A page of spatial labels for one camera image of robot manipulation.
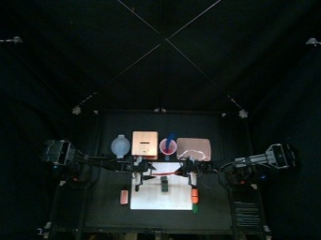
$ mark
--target green object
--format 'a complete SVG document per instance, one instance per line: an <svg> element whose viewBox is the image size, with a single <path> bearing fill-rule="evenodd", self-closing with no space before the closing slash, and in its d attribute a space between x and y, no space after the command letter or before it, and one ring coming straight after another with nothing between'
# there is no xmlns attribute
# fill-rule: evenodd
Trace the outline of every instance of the green object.
<svg viewBox="0 0 321 240"><path fill-rule="evenodd" d="M197 203L193 204L193 213L194 214L198 213L198 204Z"/></svg>

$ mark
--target pink object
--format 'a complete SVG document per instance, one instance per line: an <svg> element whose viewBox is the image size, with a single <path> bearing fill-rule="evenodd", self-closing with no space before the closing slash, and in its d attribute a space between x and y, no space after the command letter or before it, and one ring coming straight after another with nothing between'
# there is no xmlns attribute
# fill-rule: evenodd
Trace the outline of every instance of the pink object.
<svg viewBox="0 0 321 240"><path fill-rule="evenodd" d="M129 191L127 190L121 191L121 204L122 205L129 204Z"/></svg>
<svg viewBox="0 0 321 240"><path fill-rule="evenodd" d="M212 143L209 139L177 139L177 158L193 157L200 161L212 160Z"/></svg>

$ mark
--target blue object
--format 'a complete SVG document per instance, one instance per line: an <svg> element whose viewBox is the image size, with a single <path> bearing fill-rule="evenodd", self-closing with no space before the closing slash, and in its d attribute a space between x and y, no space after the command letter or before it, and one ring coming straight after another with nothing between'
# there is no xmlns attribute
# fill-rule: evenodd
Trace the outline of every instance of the blue object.
<svg viewBox="0 0 321 240"><path fill-rule="evenodd" d="M172 140L174 139L174 133L170 134L169 138L166 139L166 152L169 153L170 150L170 144L172 144Z"/></svg>

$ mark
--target red object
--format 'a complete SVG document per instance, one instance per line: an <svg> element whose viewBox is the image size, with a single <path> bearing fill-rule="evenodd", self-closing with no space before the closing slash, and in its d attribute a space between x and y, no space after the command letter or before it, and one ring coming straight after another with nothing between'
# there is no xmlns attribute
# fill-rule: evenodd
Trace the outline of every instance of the red object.
<svg viewBox="0 0 321 240"><path fill-rule="evenodd" d="M129 204L129 191L127 190L121 191L121 204L122 205Z"/></svg>
<svg viewBox="0 0 321 240"><path fill-rule="evenodd" d="M198 203L198 189L192 189L192 203Z"/></svg>

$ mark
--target orange box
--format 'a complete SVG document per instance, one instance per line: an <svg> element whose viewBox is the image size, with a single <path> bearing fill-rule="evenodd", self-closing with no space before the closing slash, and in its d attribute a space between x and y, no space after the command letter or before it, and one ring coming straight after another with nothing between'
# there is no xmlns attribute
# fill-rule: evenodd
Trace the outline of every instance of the orange box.
<svg viewBox="0 0 321 240"><path fill-rule="evenodd" d="M131 154L145 159L158 159L158 132L134 131Z"/></svg>

